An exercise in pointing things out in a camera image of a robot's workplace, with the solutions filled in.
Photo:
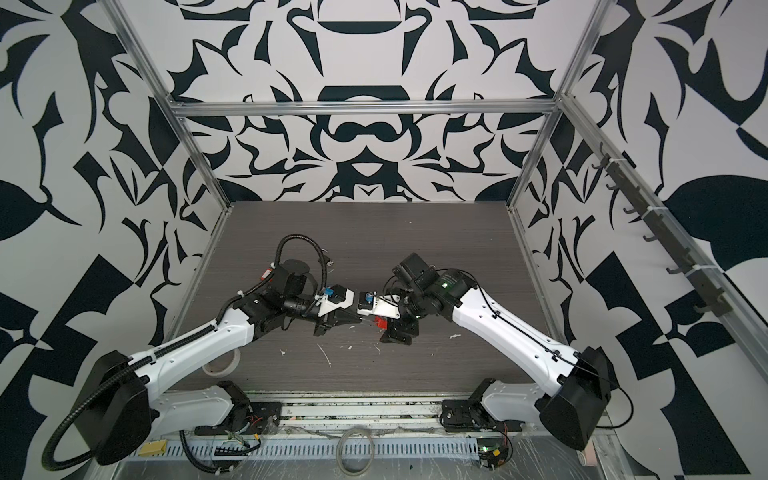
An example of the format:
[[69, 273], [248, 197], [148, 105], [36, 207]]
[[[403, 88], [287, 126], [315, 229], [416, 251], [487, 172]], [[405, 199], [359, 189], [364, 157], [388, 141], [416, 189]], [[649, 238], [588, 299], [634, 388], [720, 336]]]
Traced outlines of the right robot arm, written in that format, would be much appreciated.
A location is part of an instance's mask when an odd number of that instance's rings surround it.
[[495, 301], [461, 269], [437, 269], [412, 253], [393, 269], [399, 315], [388, 321], [385, 342], [408, 345], [420, 321], [440, 316], [485, 340], [535, 383], [524, 393], [493, 380], [480, 388], [477, 404], [495, 422], [534, 422], [565, 446], [586, 449], [619, 383], [607, 355], [582, 351], [535, 329]]

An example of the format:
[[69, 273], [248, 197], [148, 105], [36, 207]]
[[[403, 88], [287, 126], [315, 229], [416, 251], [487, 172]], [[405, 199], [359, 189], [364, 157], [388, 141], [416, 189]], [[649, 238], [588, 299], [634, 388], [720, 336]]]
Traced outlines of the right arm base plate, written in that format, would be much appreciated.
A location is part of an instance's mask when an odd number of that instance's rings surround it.
[[475, 400], [447, 399], [441, 402], [440, 425], [449, 433], [475, 431], [521, 432], [523, 423], [517, 420], [495, 420]]

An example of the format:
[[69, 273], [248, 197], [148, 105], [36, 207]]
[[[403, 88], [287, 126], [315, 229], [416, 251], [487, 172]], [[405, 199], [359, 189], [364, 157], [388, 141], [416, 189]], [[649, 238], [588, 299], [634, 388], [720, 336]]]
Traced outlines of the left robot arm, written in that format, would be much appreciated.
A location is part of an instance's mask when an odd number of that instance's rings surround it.
[[233, 382], [186, 392], [173, 386], [294, 320], [311, 322], [316, 336], [361, 322], [375, 300], [330, 284], [330, 262], [317, 241], [289, 234], [261, 279], [226, 300], [214, 319], [157, 347], [102, 356], [47, 441], [43, 468], [62, 471], [89, 460], [114, 464], [147, 440], [175, 431], [245, 428], [250, 401]]

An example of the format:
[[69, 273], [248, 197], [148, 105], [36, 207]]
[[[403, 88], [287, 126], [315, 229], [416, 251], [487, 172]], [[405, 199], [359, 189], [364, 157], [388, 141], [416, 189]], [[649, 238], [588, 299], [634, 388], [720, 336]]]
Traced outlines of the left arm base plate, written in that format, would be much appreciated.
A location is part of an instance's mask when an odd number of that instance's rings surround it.
[[198, 426], [197, 436], [264, 434], [280, 425], [283, 404], [277, 401], [251, 402], [248, 407], [236, 405], [224, 421], [215, 426]]

